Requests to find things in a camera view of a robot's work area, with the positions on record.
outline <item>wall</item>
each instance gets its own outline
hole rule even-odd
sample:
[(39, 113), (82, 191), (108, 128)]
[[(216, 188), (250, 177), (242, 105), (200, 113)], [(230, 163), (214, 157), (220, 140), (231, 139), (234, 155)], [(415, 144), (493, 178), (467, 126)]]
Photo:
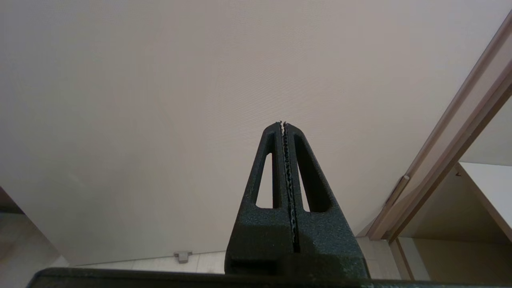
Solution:
[(512, 246), (414, 239), (430, 279), (470, 284), (512, 283)]
[(481, 201), (454, 169), (400, 234), (401, 237), (509, 244)]
[(460, 158), (461, 162), (512, 166), (512, 100), (498, 111)]
[(0, 184), (73, 264), (223, 250), (287, 120), (357, 234), (511, 7), (2, 1)]

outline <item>light wood floor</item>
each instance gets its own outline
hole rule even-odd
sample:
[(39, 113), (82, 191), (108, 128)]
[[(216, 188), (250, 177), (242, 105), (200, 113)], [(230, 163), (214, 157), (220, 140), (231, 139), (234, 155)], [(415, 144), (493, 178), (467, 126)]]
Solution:
[[(386, 241), (357, 238), (371, 277), (400, 279)], [(78, 268), (224, 273), (225, 252), (189, 256), (179, 264), (175, 257), (131, 260), (77, 266)], [(67, 261), (25, 216), (0, 213), (0, 287), (25, 287), (34, 273), (48, 267), (68, 267)]]

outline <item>door frame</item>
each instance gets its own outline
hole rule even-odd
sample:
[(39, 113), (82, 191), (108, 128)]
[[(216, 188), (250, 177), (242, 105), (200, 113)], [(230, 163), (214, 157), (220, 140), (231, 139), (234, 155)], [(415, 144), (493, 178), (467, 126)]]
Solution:
[(366, 233), (393, 242), (512, 94), (512, 10)]

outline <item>textured plastic surface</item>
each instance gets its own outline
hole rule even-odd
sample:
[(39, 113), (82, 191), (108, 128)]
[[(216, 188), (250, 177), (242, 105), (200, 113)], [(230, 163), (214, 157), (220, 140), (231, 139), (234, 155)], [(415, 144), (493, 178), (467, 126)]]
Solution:
[[(272, 153), (273, 209), (256, 206)], [(303, 209), (298, 168), (311, 212)], [(263, 132), (225, 259), (229, 274), (368, 278), (365, 259), (329, 184), (297, 127)]]

